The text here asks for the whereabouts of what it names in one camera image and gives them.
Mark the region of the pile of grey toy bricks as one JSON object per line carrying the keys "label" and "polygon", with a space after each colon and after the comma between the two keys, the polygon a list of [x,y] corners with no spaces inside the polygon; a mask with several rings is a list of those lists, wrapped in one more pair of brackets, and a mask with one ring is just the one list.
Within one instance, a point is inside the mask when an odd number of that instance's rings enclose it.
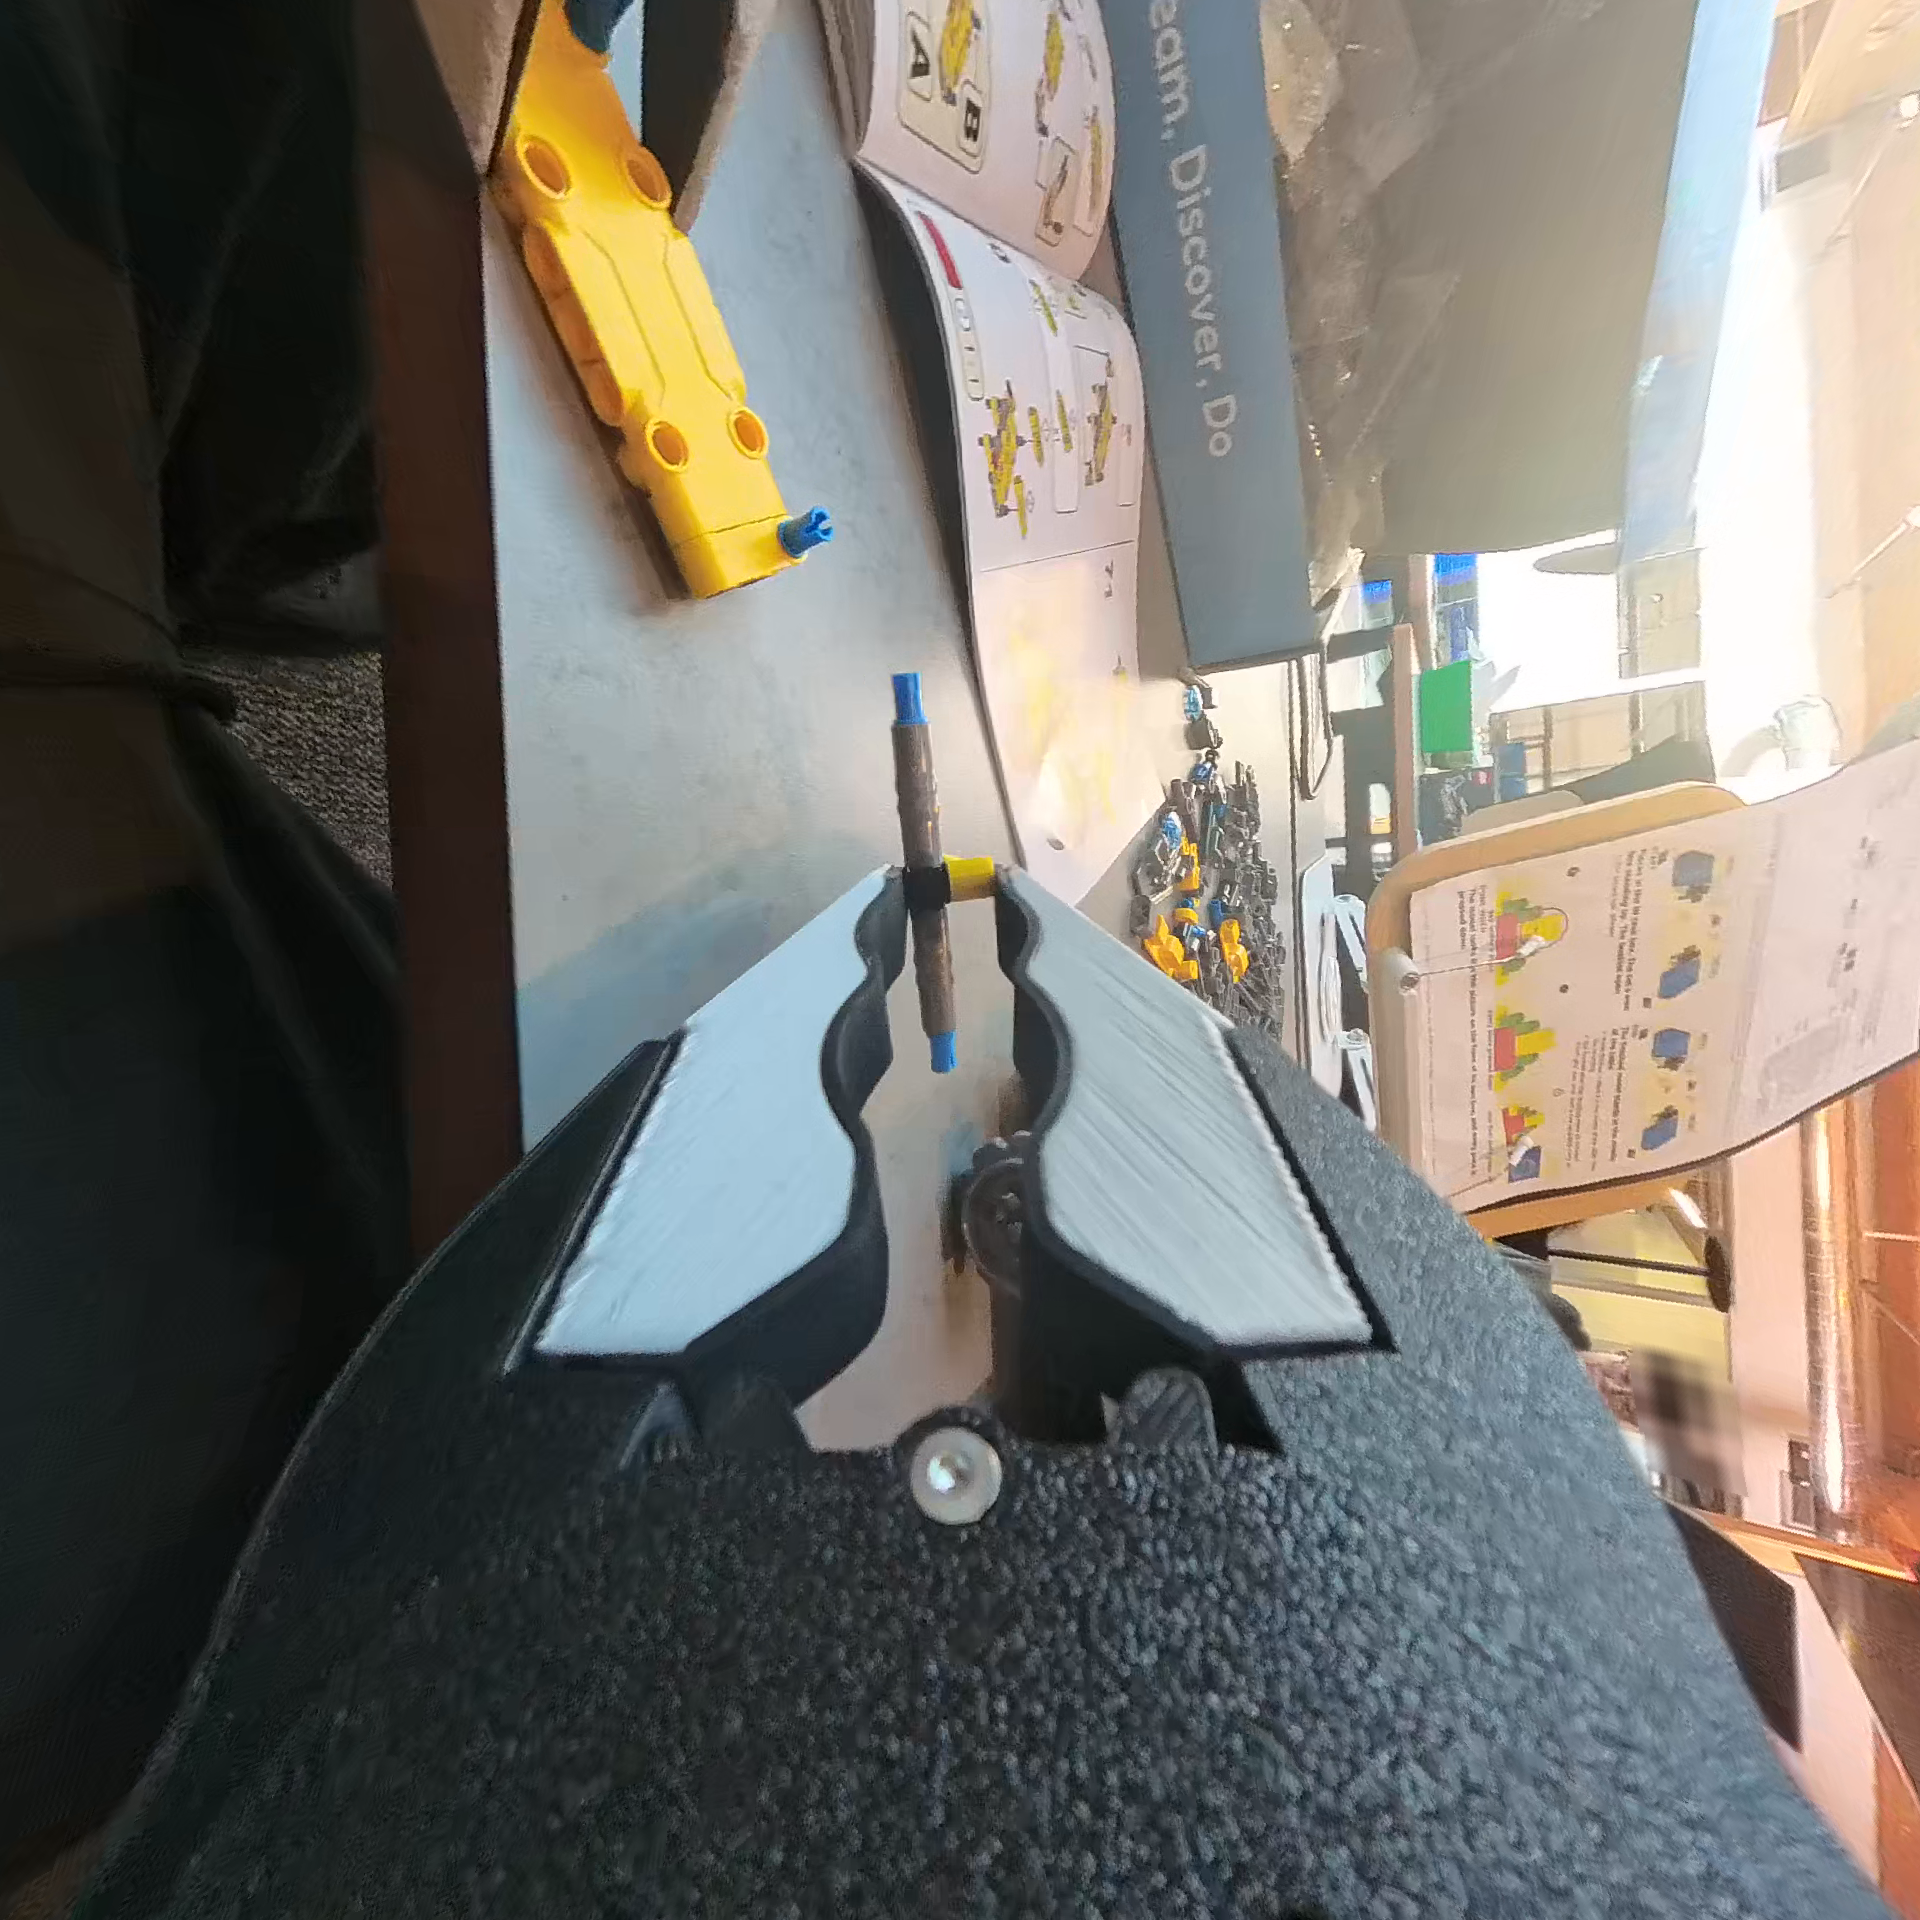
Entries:
{"label": "pile of grey toy bricks", "polygon": [[1290,1035],[1280,869],[1265,850],[1255,768],[1225,758],[1217,697],[1185,683],[1189,767],[1169,781],[1127,865],[1129,937],[1175,987],[1230,1024]]}

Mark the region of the grey desk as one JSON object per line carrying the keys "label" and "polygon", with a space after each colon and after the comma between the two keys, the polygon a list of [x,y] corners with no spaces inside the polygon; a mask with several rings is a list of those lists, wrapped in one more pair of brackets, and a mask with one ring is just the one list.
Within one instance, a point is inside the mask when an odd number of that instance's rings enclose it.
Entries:
{"label": "grey desk", "polygon": [[[851,430],[800,464],[843,558],[698,600],[614,473],[417,6],[355,7],[423,1256],[330,1401],[370,1456],[470,1455],[509,1429],[530,1434],[527,1459],[575,1456],[633,1437],[667,1389],[710,1425],[758,1384],[695,1409],[667,1381],[544,1370],[544,1278],[685,1022],[896,858],[882,671],[929,643],[935,694],[962,694],[881,277],[831,155],[825,55],[797,6],[769,39],[744,88],[769,118],[728,166],[720,239],[750,346],[800,330],[806,371],[762,377],[775,430]],[[919,1071],[873,1141],[918,1305],[937,1288],[945,1115]],[[838,1379],[829,1416],[914,1425],[962,1371],[903,1368]]]}

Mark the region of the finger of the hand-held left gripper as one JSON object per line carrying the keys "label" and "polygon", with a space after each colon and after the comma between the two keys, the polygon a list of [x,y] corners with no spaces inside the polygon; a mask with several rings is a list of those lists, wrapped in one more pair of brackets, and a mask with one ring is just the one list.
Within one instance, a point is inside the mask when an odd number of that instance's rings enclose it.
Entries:
{"label": "finger of the hand-held left gripper", "polygon": [[475,174],[495,166],[541,3],[417,3]]}
{"label": "finger of the hand-held left gripper", "polygon": [[646,150],[690,234],[778,3],[646,6]]}

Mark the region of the white board stand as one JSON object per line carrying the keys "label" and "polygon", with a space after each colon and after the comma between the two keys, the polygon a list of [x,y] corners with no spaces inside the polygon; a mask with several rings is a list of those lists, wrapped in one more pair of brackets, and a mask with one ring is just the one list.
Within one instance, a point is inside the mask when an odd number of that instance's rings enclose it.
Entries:
{"label": "white board stand", "polygon": [[1375,1134],[1378,1085],[1363,901],[1344,891],[1334,855],[1323,854],[1303,869],[1299,906],[1309,1074]]}

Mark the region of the grey toy axle yellow connector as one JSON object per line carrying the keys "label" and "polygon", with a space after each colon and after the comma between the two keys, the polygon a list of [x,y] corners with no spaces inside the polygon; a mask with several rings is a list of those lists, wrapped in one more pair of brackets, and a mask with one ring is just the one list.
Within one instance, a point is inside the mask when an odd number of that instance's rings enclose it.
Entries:
{"label": "grey toy axle yellow connector", "polygon": [[1000,867],[987,855],[946,855],[922,678],[893,678],[896,811],[903,839],[903,901],[914,959],[922,1029],[937,1074],[958,1069],[950,909],[992,901]]}

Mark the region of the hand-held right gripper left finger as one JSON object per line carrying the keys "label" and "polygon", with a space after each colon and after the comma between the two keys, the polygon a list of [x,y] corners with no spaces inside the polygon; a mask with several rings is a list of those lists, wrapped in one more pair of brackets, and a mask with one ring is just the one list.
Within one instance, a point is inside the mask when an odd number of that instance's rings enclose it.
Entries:
{"label": "hand-held right gripper left finger", "polygon": [[896,1050],[901,871],[875,869],[667,1043],[546,1271],[533,1361],[767,1381],[800,1409],[873,1343],[890,1240],[866,1109]]}

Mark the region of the toy instruction booklet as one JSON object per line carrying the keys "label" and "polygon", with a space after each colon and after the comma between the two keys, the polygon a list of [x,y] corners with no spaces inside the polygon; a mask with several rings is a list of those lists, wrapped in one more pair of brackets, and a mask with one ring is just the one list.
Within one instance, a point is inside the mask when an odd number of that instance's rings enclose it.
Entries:
{"label": "toy instruction booklet", "polygon": [[952,440],[1016,849],[1081,904],[1162,802],[1138,687],[1143,377],[1127,320],[1086,283],[1113,203],[1109,37],[1086,3],[829,3],[821,18]]}

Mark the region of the person's black pants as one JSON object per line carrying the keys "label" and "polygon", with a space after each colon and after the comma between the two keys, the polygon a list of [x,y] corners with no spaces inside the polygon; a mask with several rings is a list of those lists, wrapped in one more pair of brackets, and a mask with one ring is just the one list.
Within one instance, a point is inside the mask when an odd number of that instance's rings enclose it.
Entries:
{"label": "person's black pants", "polygon": [[6,6],[2,1853],[67,1905],[410,1266],[391,891],[226,658],[377,551],[350,6]]}

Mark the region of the yellow toy brick panel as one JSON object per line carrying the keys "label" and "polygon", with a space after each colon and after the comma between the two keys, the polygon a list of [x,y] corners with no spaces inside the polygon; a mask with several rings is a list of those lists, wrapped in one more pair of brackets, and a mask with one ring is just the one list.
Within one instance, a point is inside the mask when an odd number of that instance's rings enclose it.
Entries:
{"label": "yellow toy brick panel", "polygon": [[686,590],[715,598],[802,566],[833,518],[783,501],[667,173],[609,71],[624,11],[535,6],[490,183],[610,461]]}

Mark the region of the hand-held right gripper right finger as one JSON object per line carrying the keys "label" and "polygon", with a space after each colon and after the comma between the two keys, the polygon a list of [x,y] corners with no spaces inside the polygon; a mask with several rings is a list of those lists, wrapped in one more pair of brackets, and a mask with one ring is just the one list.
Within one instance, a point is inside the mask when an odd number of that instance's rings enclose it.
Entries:
{"label": "hand-held right gripper right finger", "polygon": [[1182,1374],[1219,1438],[1269,1449],[1251,1371],[1377,1354],[1378,1313],[1241,1033],[1026,871],[997,874],[995,926],[1029,1118],[995,1323],[1011,1417],[1099,1438]]}

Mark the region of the blue cardboard box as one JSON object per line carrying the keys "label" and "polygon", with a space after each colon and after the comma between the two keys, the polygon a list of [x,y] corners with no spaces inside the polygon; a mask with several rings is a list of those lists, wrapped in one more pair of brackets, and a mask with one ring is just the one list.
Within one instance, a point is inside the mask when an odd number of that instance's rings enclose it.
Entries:
{"label": "blue cardboard box", "polygon": [[1314,647],[1303,407],[1290,352],[1261,6],[1102,6],[1113,239],[1194,669]]}

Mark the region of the clear plastic bags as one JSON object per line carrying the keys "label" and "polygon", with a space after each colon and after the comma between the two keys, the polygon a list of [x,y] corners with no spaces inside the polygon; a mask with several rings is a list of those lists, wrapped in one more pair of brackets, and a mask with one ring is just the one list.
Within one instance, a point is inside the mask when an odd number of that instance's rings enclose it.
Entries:
{"label": "clear plastic bags", "polygon": [[1314,598],[1619,526],[1694,24],[1261,6]]}

